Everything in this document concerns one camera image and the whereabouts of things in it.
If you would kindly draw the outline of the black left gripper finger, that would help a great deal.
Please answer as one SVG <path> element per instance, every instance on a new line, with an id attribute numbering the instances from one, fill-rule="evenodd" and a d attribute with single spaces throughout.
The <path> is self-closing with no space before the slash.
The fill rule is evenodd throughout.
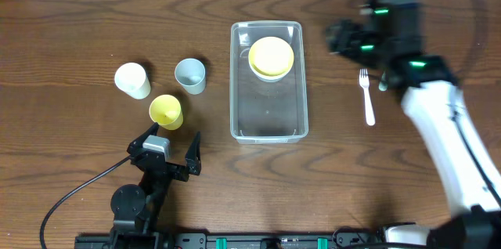
<path id="1" fill-rule="evenodd" d="M 143 143 L 147 140 L 147 138 L 150 135 L 157 135 L 159 127 L 160 127 L 159 124 L 155 122 L 138 138 L 132 140 L 128 145 L 127 153 L 132 154 L 134 150 L 142 148 Z"/>
<path id="2" fill-rule="evenodd" d="M 201 173 L 200 140 L 201 134 L 197 132 L 185 155 L 186 167 L 191 175 Z"/>

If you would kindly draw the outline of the white plastic fork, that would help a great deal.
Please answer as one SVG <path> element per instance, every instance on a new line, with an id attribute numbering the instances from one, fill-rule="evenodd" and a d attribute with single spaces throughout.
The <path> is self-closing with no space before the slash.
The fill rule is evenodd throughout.
<path id="1" fill-rule="evenodd" d="M 374 112 L 373 112 L 373 105 L 372 105 L 372 101 L 371 101 L 370 93 L 369 93 L 369 75 L 368 75 L 367 69 L 361 69 L 359 71 L 359 85 L 362 88 L 363 95 L 364 95 L 364 108 L 365 108 L 366 123 L 369 126 L 374 126 L 376 121 L 375 121 L 375 116 L 374 116 Z"/>

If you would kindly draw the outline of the mint green plastic spoon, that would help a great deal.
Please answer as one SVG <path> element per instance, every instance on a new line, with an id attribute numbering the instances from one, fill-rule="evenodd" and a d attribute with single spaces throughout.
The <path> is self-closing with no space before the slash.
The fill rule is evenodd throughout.
<path id="1" fill-rule="evenodd" d="M 380 77 L 378 88 L 381 92 L 385 92 L 388 88 L 386 72 L 384 71 Z"/>

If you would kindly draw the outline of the yellow plastic bowl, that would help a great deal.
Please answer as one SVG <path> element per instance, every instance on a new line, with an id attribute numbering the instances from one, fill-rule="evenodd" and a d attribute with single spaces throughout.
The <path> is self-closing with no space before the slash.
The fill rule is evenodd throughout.
<path id="1" fill-rule="evenodd" d="M 274 76 L 292 69 L 294 51 L 282 38 L 260 38 L 250 47 L 248 61 L 260 73 Z"/>

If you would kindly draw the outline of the white plastic bowl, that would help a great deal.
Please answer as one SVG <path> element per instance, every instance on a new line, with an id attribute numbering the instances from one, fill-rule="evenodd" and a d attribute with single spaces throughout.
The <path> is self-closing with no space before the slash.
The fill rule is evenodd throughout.
<path id="1" fill-rule="evenodd" d="M 264 81 L 264 82 L 277 82 L 277 81 L 280 81 L 284 77 L 286 77 L 289 74 L 289 72 L 290 72 L 290 69 L 289 69 L 289 70 L 286 70 L 282 74 L 278 74 L 278 75 L 274 75 L 274 76 L 268 76 L 266 74 L 260 73 L 258 70 L 254 69 L 253 67 L 250 67 L 250 69 L 251 69 L 251 71 L 255 74 L 255 76 L 259 80 Z"/>

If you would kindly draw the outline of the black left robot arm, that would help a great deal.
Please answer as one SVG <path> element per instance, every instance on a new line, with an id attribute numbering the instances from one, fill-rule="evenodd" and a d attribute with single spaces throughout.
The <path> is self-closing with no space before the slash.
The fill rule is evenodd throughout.
<path id="1" fill-rule="evenodd" d="M 157 220 L 172 181 L 186 182 L 201 173 L 200 133 L 196 133 L 185 155 L 185 164 L 168 161 L 170 143 L 157 135 L 153 124 L 127 148 L 131 164 L 143 172 L 139 184 L 128 184 L 115 191 L 110 207 L 114 213 L 110 232 L 111 247 L 147 246 L 159 248 L 164 234 L 157 231 Z"/>

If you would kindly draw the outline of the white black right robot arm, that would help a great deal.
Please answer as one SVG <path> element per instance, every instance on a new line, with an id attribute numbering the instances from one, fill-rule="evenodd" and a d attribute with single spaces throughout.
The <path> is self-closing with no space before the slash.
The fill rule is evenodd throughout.
<path id="1" fill-rule="evenodd" d="M 326 29 L 335 52 L 384 72 L 381 82 L 402 94 L 402 109 L 438 170 L 451 218 L 428 229 L 385 226 L 382 248 L 498 248 L 500 173 L 478 135 L 459 82 L 440 56 L 423 51 L 417 0 L 375 0 L 365 23 L 340 20 Z"/>

